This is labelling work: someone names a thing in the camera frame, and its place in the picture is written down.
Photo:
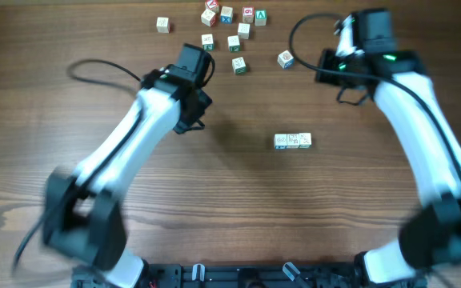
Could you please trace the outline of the green Z letter block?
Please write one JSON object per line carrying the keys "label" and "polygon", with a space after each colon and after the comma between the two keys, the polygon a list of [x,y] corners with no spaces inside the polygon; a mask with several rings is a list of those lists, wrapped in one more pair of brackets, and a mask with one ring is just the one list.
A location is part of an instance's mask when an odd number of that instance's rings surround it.
{"label": "green Z letter block", "polygon": [[306,149],[312,145],[311,133],[299,133],[299,148]]}

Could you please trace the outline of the red M letter block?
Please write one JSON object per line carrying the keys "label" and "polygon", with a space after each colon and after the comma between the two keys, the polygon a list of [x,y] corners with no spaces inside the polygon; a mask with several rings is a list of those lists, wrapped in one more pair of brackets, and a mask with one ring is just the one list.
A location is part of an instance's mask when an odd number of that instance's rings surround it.
{"label": "red M letter block", "polygon": [[287,134],[287,149],[298,149],[299,147],[299,134]]}

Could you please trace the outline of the blue edged wooden block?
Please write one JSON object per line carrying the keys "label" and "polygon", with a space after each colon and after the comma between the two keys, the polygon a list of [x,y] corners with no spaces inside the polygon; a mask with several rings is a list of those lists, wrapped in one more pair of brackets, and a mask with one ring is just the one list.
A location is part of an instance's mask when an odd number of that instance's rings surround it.
{"label": "blue edged wooden block", "polygon": [[287,148],[287,134],[275,134],[274,146],[276,150],[283,150]]}

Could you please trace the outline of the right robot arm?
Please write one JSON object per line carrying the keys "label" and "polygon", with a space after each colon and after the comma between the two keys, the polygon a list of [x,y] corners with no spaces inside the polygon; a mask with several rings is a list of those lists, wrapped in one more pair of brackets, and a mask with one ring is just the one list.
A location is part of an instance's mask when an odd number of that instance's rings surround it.
{"label": "right robot arm", "polygon": [[398,235],[357,258],[365,286],[412,286],[461,263],[461,147],[418,54],[400,50],[385,9],[335,15],[339,44],[323,51],[317,82],[363,90],[386,116],[411,166],[421,210]]}

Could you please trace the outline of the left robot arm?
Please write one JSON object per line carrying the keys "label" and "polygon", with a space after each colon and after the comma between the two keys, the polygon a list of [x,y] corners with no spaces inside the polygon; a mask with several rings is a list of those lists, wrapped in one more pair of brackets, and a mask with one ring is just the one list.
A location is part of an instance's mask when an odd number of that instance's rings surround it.
{"label": "left robot arm", "polygon": [[212,103],[203,91],[214,59],[186,44],[178,61],[139,79],[140,88],[125,118],[74,172],[53,172],[46,182],[42,242],[82,264],[73,287],[144,287],[149,267],[126,248],[122,203],[130,184],[170,131],[201,130]]}

